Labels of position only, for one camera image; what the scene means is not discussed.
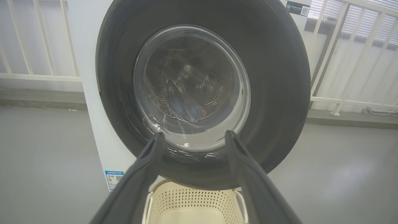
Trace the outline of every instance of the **beige plastic basket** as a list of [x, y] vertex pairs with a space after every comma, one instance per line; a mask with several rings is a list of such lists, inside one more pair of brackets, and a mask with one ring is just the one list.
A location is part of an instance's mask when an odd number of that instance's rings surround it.
[[247, 224], [243, 197], [236, 190], [204, 191], [168, 180], [160, 182], [148, 194], [142, 224], [187, 223]]

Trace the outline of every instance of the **washing machine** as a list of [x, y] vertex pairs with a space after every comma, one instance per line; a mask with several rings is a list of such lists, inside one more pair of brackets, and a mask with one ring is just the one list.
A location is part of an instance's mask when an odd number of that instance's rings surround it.
[[[310, 5], [310, 1], [300, 1]], [[68, 0], [76, 62], [111, 191], [156, 132], [158, 181], [232, 189], [224, 135], [265, 172], [308, 110], [306, 16], [279, 0]]]

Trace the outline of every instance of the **basket bottom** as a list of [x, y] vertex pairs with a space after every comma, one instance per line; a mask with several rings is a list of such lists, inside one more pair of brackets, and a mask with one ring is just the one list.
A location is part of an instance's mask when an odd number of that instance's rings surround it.
[[228, 217], [215, 208], [177, 208], [163, 212], [157, 224], [224, 224], [229, 223]]

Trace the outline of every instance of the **washing machine door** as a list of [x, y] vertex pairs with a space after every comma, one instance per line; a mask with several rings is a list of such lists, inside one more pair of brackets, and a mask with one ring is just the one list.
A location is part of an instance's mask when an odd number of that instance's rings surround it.
[[138, 155], [165, 133], [160, 174], [231, 189], [224, 135], [266, 172], [300, 135], [310, 97], [305, 47], [279, 0], [115, 0], [98, 37], [100, 96]]

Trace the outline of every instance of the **window blinds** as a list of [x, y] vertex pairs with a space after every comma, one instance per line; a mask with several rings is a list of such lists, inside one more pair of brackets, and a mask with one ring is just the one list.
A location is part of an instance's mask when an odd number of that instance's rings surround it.
[[[340, 15], [343, 2], [339, 2], [336, 0], [326, 0], [326, 1], [328, 2], [322, 20], [335, 22], [337, 21]], [[366, 0], [366, 1], [372, 4], [377, 4], [383, 7], [398, 10], [398, 0]], [[308, 17], [318, 19], [323, 3], [324, 0], [312, 0]], [[353, 32], [355, 24], [358, 21], [360, 12], [361, 12], [361, 7], [353, 5], [350, 6], [347, 17], [343, 24], [343, 29], [341, 30], [342, 33], [351, 34]], [[372, 27], [376, 21], [377, 14], [378, 13], [375, 11], [366, 9], [356, 36], [365, 37], [365, 38], [369, 36]], [[386, 41], [387, 36], [390, 33], [396, 19], [397, 18], [393, 16], [386, 15], [383, 18], [379, 30], [377, 31], [375, 39], [379, 41]], [[390, 43], [398, 45], [398, 29], [394, 31]]]

